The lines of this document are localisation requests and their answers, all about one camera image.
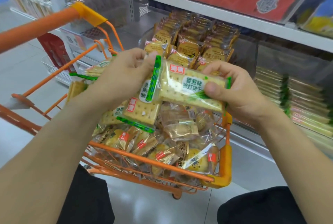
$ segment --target supermarket aisle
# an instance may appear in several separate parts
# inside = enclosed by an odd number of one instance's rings
[[[10,12],[0,13],[0,31],[20,24]],[[6,103],[12,93],[23,93],[47,76],[41,62],[45,56],[37,40],[0,55],[0,104]],[[50,81],[29,98],[42,110],[47,109],[64,93],[67,87]],[[43,125],[46,119],[28,110],[16,110],[23,117]],[[0,167],[18,153],[32,136],[0,119]],[[193,223],[215,224],[218,207],[236,195],[247,192],[232,183],[229,187],[183,194],[174,200],[171,194],[113,177],[101,176],[108,183],[110,200],[116,215],[115,223]]]

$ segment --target shopping cart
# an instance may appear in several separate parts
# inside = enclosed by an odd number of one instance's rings
[[[114,32],[115,37],[119,43],[120,48],[123,50],[122,43],[117,35],[117,32],[113,25],[108,22],[106,18],[94,12],[92,9],[85,6],[83,3],[76,2],[72,6],[51,14],[47,17],[38,19],[31,23],[19,26],[9,31],[0,33],[0,53],[14,48],[24,42],[34,39],[43,35],[53,29],[61,27],[69,22],[77,19],[84,19],[94,27],[100,29],[105,35],[105,42],[108,45],[108,50],[111,54],[117,54],[113,49],[113,45],[110,42],[107,32],[101,27],[108,25]],[[31,121],[26,120],[20,115],[14,113],[10,108],[13,107],[13,103],[16,105],[24,106],[25,108],[31,108],[42,116],[51,120],[48,116],[49,112],[54,108],[61,109],[60,102],[63,101],[67,94],[62,96],[57,102],[55,102],[46,111],[42,111],[37,108],[29,99],[28,96],[38,90],[44,84],[48,83],[58,74],[69,68],[73,63],[87,55],[94,49],[98,49],[103,52],[105,58],[107,58],[103,43],[95,40],[93,46],[87,49],[85,52],[78,55],[76,58],[65,64],[60,69],[54,71],[47,78],[43,79],[37,85],[32,87],[24,94],[12,94],[11,105],[7,107],[0,105],[0,117],[9,123],[16,125],[17,127],[27,131],[32,135],[36,135],[41,129]],[[113,176],[123,180],[131,181],[133,183],[142,184],[152,188],[164,190],[172,193],[175,199],[180,199],[182,192],[194,194],[198,190],[207,190],[209,187],[221,188],[230,184],[231,182],[231,146],[229,142],[230,138],[230,125],[232,123],[231,116],[226,113],[222,117],[216,117],[215,125],[220,129],[221,140],[225,139],[225,145],[220,149],[218,173],[215,175],[202,175],[192,171],[184,170],[175,166],[167,165],[157,162],[142,156],[137,156],[132,153],[128,153],[119,149],[111,148],[103,144],[96,142],[89,142],[85,153],[83,154],[82,161],[89,167],[87,170],[90,174],[103,174]],[[141,170],[139,165],[134,168],[130,162],[135,164],[146,163],[147,165],[153,165],[168,171],[169,174],[179,174],[186,178],[186,181],[180,182],[175,180],[175,176],[160,176],[154,177],[147,171]]]

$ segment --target left hand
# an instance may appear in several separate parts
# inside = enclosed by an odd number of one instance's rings
[[[144,59],[146,54],[139,48],[118,53],[98,80],[85,91],[86,94],[104,111],[115,109],[124,100],[133,97],[152,72],[157,52]]]

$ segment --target forearm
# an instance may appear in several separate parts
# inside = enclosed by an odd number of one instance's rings
[[[256,128],[308,224],[331,223],[333,163],[277,107]]]
[[[102,114],[87,99],[73,99],[0,170],[3,223],[56,223]]]

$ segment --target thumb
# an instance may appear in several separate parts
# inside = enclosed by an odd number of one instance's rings
[[[137,77],[142,78],[142,81],[145,80],[150,73],[152,73],[157,54],[158,53],[156,51],[150,53],[147,57],[145,57],[143,63],[136,69],[138,73]]]
[[[205,85],[204,91],[209,97],[215,100],[231,102],[233,99],[231,90],[225,89],[214,82],[208,82]]]

